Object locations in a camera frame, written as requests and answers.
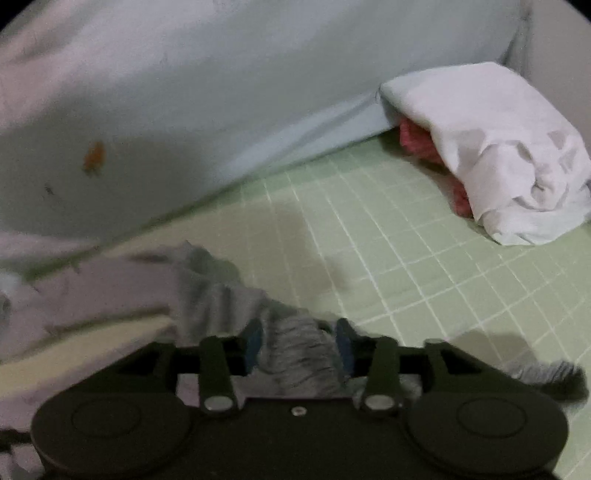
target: light blue fabric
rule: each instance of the light blue fabric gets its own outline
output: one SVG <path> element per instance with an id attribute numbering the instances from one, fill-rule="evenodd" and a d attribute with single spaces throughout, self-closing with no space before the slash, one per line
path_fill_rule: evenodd
<path id="1" fill-rule="evenodd" d="M 0 230 L 111 238 L 377 134 L 381 83 L 505 58 L 519 21 L 519 0 L 39 0 L 0 35 Z"/>

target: green grid mat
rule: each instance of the green grid mat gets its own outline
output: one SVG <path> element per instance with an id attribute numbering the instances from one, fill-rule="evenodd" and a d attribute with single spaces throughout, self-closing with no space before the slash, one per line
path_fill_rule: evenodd
<path id="1" fill-rule="evenodd" d="M 445 338 L 493 365 L 566 358 L 591 372 L 591 226 L 502 247 L 448 198 L 445 176 L 386 134 L 228 190 L 110 254 L 188 240 L 278 300 L 406 345 Z M 589 406 L 570 438 L 557 472 L 591 478 Z"/>

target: white towel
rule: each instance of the white towel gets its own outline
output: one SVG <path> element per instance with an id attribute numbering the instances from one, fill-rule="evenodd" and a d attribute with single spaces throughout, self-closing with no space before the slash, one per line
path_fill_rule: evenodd
<path id="1" fill-rule="evenodd" d="M 430 130 L 474 219 L 500 244 L 544 244 L 591 218 L 583 139 L 512 70 L 496 63 L 424 70 L 381 92 Z"/>

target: pink fabric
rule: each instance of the pink fabric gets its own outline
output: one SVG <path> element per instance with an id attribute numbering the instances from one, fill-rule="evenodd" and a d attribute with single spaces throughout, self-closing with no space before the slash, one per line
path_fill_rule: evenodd
<path id="1" fill-rule="evenodd" d="M 400 122 L 400 145 L 407 153 L 415 157 L 445 166 L 429 131 L 406 117 L 402 117 Z M 449 180 L 453 192 L 454 211 L 461 217 L 473 218 L 472 208 L 464 185 L 451 173 L 449 174 Z"/>

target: gray fabric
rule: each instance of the gray fabric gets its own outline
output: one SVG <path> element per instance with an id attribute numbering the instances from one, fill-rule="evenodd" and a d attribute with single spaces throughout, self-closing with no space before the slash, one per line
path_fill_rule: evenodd
<path id="1" fill-rule="evenodd" d="M 235 267 L 189 244 L 133 258 L 95 258 L 22 287 L 11 300 L 8 326 L 0 338 L 2 359 L 30 352 L 80 325 L 108 318 L 169 312 L 174 326 L 81 365 L 68 378 L 51 379 L 51 384 L 40 384 L 34 391 L 0 399 L 0 429 L 27 431 L 34 412 L 46 399 L 151 341 L 194 345 L 207 335 L 238 333 L 253 318 L 264 325 L 264 344 L 254 373 L 233 378 L 241 401 L 247 397 L 355 400 L 365 383 L 365 379 L 347 381 L 332 336 L 320 330 L 307 312 L 242 286 Z M 538 388 L 560 384 L 565 392 L 574 391 L 574 385 L 580 387 L 581 382 L 584 386 L 584 375 L 570 364 L 521 366 L 510 373 Z M 402 376 L 402 385 L 408 398 L 420 396 L 417 377 Z M 196 405 L 197 391 L 196 375 L 180 376 L 177 395 L 185 403 Z M 25 480 L 41 471 L 30 446 L 0 455 L 2 479 Z"/>

